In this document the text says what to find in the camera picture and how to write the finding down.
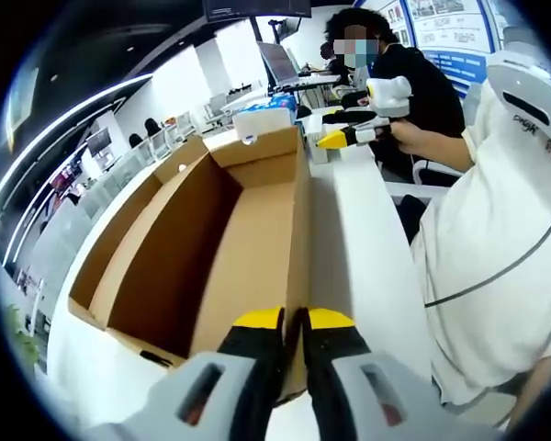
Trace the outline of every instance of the white shirt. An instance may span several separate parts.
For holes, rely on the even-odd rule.
[[[434,200],[411,250],[425,303],[516,261],[551,225],[551,141],[485,83],[464,132],[475,165]],[[442,400],[463,404],[551,356],[551,235],[510,273],[427,309]]]
[[[359,90],[367,90],[367,80],[369,79],[369,71],[367,66],[358,67],[353,74],[353,86]]]

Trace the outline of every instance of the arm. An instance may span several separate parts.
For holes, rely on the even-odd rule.
[[[523,387],[521,396],[511,411],[511,420],[508,424],[510,430],[523,417],[524,413],[533,405],[544,388],[551,384],[551,356],[539,360]]]
[[[392,122],[392,135],[399,148],[431,161],[466,172],[474,164],[463,138],[449,138],[434,131],[422,130],[406,121]]]

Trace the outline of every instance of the white desk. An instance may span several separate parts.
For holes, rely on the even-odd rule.
[[[221,107],[220,110],[222,110],[224,113],[228,115],[236,110],[246,107],[247,105],[251,104],[253,101],[257,99],[262,99],[262,98],[265,98],[266,96],[267,96],[267,87],[259,88],[235,99],[234,101],[227,104],[226,106]]]
[[[373,351],[389,352],[430,381],[431,341],[414,264],[371,154],[347,148],[329,164],[313,165],[311,173],[312,303],[352,315]],[[51,324],[49,377],[73,397],[83,426],[127,418],[142,407],[149,387],[164,374],[67,311],[72,280],[129,188],[136,188],[133,182],[90,232],[63,285]],[[307,393],[274,410],[266,439],[319,439]]]

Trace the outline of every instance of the tissue box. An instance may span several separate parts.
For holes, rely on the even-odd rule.
[[[233,117],[232,122],[237,137],[245,141],[293,126],[296,112],[296,99],[293,96],[273,96],[244,108]]]

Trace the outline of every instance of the hand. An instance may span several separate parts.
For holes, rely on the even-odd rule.
[[[399,148],[408,154],[419,154],[424,151],[428,142],[427,130],[419,129],[406,119],[394,121],[390,124],[392,135],[399,143]]]

